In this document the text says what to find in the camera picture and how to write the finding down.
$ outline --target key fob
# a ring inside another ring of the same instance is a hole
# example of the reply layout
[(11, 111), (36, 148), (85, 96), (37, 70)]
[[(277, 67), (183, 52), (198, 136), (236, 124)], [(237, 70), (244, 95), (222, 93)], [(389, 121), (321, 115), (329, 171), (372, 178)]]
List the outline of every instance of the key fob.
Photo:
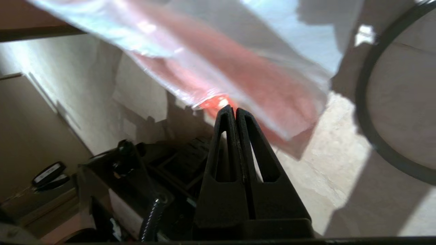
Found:
[(32, 180), (33, 187), (41, 187), (59, 177), (67, 167), (62, 162), (56, 162), (42, 170)]
[(52, 180), (51, 182), (48, 182), (47, 184), (37, 187), (36, 192), (42, 192), (42, 191), (49, 191), (53, 190), (55, 188), (60, 187), (61, 185), (67, 183), (70, 180), (70, 177), (66, 174), (61, 174), (56, 179)]

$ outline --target translucent plastic bag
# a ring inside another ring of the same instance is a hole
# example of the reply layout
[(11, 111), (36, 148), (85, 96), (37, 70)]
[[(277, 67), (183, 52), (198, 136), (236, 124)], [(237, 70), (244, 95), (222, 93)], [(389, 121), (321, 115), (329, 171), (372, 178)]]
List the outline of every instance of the translucent plastic bag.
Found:
[[(146, 73), (188, 105), (211, 114), (228, 103), (243, 107), (283, 140), (317, 121), (327, 101), (329, 80), (342, 59), (324, 49), (330, 60), (318, 65), (274, 31), (290, 24), (301, 28), (298, 21), (269, 19), (292, 14), (295, 0), (30, 2), (125, 49)], [(357, 13), (350, 16), (350, 30)]]

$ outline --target floor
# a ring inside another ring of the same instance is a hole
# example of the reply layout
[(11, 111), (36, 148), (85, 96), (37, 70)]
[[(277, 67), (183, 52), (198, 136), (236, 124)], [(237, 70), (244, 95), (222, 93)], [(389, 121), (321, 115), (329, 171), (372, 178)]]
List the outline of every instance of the floor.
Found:
[[(373, 31), (380, 34), (413, 4), (414, 1), (399, 4), (389, 0), (380, 6), (377, 1), (367, 0), (358, 24), (371, 25)], [(426, 23), (421, 23), (418, 31), (429, 32)], [(430, 65), (434, 64), (434, 46), (424, 43), (417, 47), (419, 44), (423, 41), (408, 34), (398, 40), (391, 51), (403, 49), (405, 55), (413, 55), (410, 53), (414, 51), (425, 54), (429, 65), (424, 66), (427, 73), (420, 81), (428, 81), (426, 78), (434, 74)], [(355, 81), (370, 48), (366, 43), (355, 47), (354, 41), (350, 41), (339, 72), (332, 78), (327, 109), (302, 156), (295, 158), (279, 149), (276, 154), (307, 207), (319, 236), (436, 235), (436, 188), (384, 161), (361, 134), (356, 122)], [(90, 35), (7, 43), (0, 46), (0, 53), (0, 72), (22, 71), (33, 78), (93, 153), (113, 148), (124, 138), (146, 143), (157, 140), (186, 142), (211, 132), (211, 121), (201, 111), (185, 108), (121, 50)], [(401, 60), (417, 62), (410, 57), (396, 57), (394, 51), (386, 55), (393, 55), (396, 63), (387, 58), (385, 63), (380, 63), (375, 74), (379, 77), (375, 81), (388, 80), (385, 74), (397, 74), (398, 68), (392, 70), (396, 65), (402, 69), (416, 68), (411, 64), (398, 64)], [(398, 75), (394, 84), (374, 82), (370, 91), (374, 93), (370, 94), (375, 98), (373, 102), (388, 97), (387, 92), (377, 93), (380, 90), (374, 86), (409, 92), (414, 87), (402, 85), (402, 82), (411, 79), (415, 78)], [(434, 91), (431, 85), (428, 86), (427, 91)], [(422, 91), (414, 93), (429, 98), (420, 103), (434, 102), (429, 92), (425, 96)], [(392, 108), (394, 105), (408, 108), (410, 101), (400, 100), (401, 105), (394, 99), (381, 100), (384, 101), (387, 101), (383, 104), (387, 106), (384, 111), (381, 106), (370, 105), (378, 129), (396, 149), (406, 151), (410, 158), (434, 168), (431, 149), (435, 146), (433, 132), (436, 130), (431, 127), (434, 121), (427, 118), (434, 115), (434, 110), (404, 116), (404, 111)], [(418, 106), (409, 108), (409, 113), (417, 111)], [(391, 122), (383, 117), (386, 112), (413, 120), (397, 118)], [(413, 126), (410, 128), (410, 124), (398, 122), (409, 122)], [(410, 133), (416, 129), (419, 134)], [(399, 132), (404, 133), (401, 134), (403, 138), (394, 137)], [(424, 144), (416, 147), (420, 141)]]

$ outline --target black cable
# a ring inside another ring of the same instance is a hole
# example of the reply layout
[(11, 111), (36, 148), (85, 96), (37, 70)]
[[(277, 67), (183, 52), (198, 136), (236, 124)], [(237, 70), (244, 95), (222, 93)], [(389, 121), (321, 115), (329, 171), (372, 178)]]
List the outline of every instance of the black cable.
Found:
[[(139, 158), (139, 153), (135, 150), (136, 157)], [(164, 198), (156, 191), (156, 188), (151, 181), (147, 168), (143, 161), (140, 161), (140, 168), (144, 173), (145, 181), (148, 183), (150, 189), (150, 197), (153, 199), (149, 207), (148, 216), (142, 221), (139, 241), (140, 242), (157, 242), (157, 226), (165, 208)]]
[(398, 170), (418, 180), (436, 185), (436, 170), (416, 163), (395, 151), (377, 132), (372, 123), (367, 107), (369, 78), (386, 48), (415, 21), (436, 9), (436, 1), (427, 0), (414, 6), (403, 14), (380, 36), (378, 43), (370, 50), (359, 75), (356, 87), (356, 113), (363, 133), (373, 148), (388, 163)]

